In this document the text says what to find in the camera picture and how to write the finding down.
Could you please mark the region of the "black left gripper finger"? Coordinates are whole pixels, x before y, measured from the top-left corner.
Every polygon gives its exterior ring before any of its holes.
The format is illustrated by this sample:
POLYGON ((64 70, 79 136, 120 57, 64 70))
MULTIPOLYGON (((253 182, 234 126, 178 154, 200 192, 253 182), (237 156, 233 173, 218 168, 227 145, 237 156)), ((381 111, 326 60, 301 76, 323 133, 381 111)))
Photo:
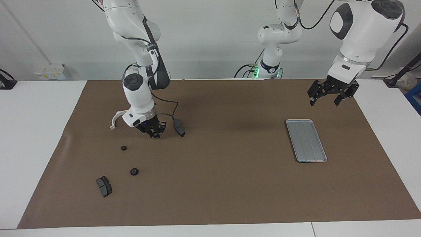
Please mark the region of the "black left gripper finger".
POLYGON ((358 88, 359 88, 358 82, 353 82, 347 89, 345 90, 340 89, 338 96, 334 100, 334 104, 336 106, 339 106, 343 100, 347 98, 352 98, 354 94, 356 93, 356 91, 358 90, 358 88))
POLYGON ((314 81, 311 87, 308 89, 308 96, 310 98, 310 105, 314 106, 316 101, 328 94, 329 84, 320 81, 314 81))

